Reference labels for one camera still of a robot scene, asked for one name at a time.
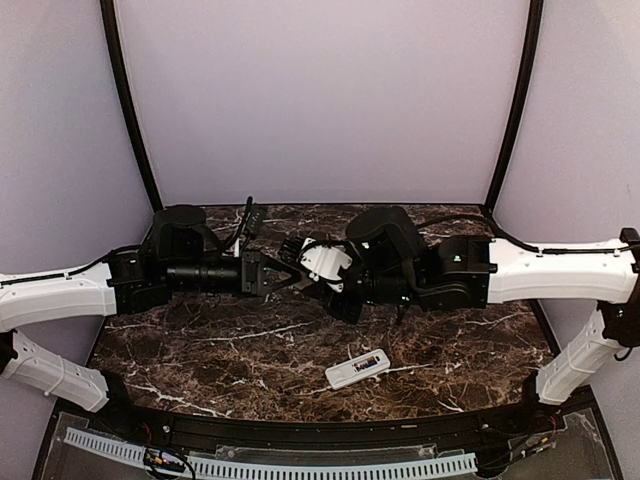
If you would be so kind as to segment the white remote control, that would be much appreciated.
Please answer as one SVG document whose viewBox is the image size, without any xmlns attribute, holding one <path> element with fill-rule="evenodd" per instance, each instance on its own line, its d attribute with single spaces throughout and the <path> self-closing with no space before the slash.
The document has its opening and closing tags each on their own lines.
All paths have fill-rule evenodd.
<svg viewBox="0 0 640 480">
<path fill-rule="evenodd" d="M 339 390 L 388 370 L 391 361 L 382 349 L 376 349 L 325 370 L 333 390 Z"/>
</svg>

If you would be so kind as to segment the grey battery cover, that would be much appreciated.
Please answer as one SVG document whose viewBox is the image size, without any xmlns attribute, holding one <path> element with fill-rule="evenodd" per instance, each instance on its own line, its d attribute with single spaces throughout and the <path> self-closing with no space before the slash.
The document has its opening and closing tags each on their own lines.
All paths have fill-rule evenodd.
<svg viewBox="0 0 640 480">
<path fill-rule="evenodd" d="M 310 279 L 303 279 L 296 284 L 296 288 L 301 292 L 312 291 L 317 287 L 317 283 Z"/>
</svg>

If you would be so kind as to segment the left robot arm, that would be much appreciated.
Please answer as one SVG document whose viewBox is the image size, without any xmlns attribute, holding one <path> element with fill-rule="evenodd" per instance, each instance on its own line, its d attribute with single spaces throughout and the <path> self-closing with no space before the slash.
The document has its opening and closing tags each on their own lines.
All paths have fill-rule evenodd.
<svg viewBox="0 0 640 480">
<path fill-rule="evenodd" d="M 257 250 L 237 255 L 207 226 L 205 211 L 176 205 L 156 212 L 139 245 L 114 249 L 92 263 L 1 278 L 1 376 L 72 402 L 120 436 L 141 427 L 140 412 L 119 393 L 115 375 L 71 362 L 30 340 L 20 327 L 65 318 L 142 313 L 176 292 L 266 296 L 300 273 Z"/>
</svg>

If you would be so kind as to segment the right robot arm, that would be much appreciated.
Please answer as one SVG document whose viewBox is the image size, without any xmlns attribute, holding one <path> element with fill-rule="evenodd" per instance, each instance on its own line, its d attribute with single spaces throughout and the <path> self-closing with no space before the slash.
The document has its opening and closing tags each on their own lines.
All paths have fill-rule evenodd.
<svg viewBox="0 0 640 480">
<path fill-rule="evenodd" d="M 355 322 L 365 304 L 416 305 L 424 311 L 483 308 L 516 300 L 590 299 L 581 331 L 530 376 L 526 399 L 510 413 L 521 434 L 534 432 L 549 405 L 564 403 L 609 358 L 639 346 L 639 234 L 587 244 L 527 244 L 496 229 L 492 238 L 452 236 L 425 243 L 401 207 L 365 211 L 345 240 L 307 242 L 310 278 L 328 288 L 329 312 Z"/>
</svg>

